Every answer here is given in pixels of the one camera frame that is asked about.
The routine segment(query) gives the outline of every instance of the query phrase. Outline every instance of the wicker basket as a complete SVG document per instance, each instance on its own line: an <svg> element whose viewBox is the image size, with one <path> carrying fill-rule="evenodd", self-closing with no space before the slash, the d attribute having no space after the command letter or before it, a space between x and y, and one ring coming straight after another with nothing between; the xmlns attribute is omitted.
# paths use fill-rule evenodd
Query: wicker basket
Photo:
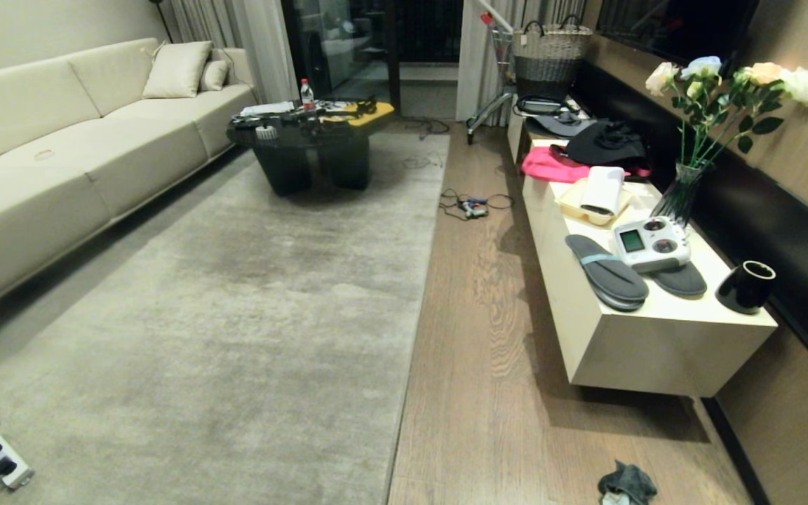
<svg viewBox="0 0 808 505"><path fill-rule="evenodd" d="M516 92L519 96L542 96L564 100L575 80L579 63L593 32L581 25L567 26L567 16L557 25L542 26L533 20L513 33L516 59Z"/></svg>

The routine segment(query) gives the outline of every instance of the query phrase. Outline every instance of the plastic bottle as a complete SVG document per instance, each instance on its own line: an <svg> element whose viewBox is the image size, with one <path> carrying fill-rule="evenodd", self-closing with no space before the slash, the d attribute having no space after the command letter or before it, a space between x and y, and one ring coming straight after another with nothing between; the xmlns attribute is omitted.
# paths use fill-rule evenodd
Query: plastic bottle
<svg viewBox="0 0 808 505"><path fill-rule="evenodd" d="M306 111L314 108L314 90L307 83L307 79L301 80L301 105L304 105Z"/></svg>

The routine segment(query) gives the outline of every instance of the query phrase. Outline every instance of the controller screen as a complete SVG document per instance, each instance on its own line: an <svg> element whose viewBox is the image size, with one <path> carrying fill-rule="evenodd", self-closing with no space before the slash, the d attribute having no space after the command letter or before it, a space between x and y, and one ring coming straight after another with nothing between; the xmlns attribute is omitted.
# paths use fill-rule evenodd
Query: controller screen
<svg viewBox="0 0 808 505"><path fill-rule="evenodd" d="M625 246L626 253L634 253L636 250L644 250L644 243L641 242L641 233L638 230L631 230L619 234L622 246Z"/></svg>

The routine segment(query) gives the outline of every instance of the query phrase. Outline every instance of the floorboard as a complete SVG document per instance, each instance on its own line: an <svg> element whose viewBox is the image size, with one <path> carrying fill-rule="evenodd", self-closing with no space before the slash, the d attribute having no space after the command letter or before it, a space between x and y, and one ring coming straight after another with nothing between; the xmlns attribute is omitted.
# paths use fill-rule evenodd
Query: floorboard
<svg viewBox="0 0 808 505"><path fill-rule="evenodd" d="M516 205L439 211L389 503L594 503L616 459L655 502L750 503L699 399L568 384L506 131L451 134L445 188Z"/></svg>

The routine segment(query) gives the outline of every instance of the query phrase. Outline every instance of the tv screen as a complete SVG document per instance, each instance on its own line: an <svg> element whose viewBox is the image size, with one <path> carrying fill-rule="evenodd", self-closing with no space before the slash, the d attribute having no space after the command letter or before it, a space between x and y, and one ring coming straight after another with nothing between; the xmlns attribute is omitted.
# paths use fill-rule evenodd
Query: tv screen
<svg viewBox="0 0 808 505"><path fill-rule="evenodd" d="M597 33L678 64L740 48L759 0L604 0Z"/></svg>

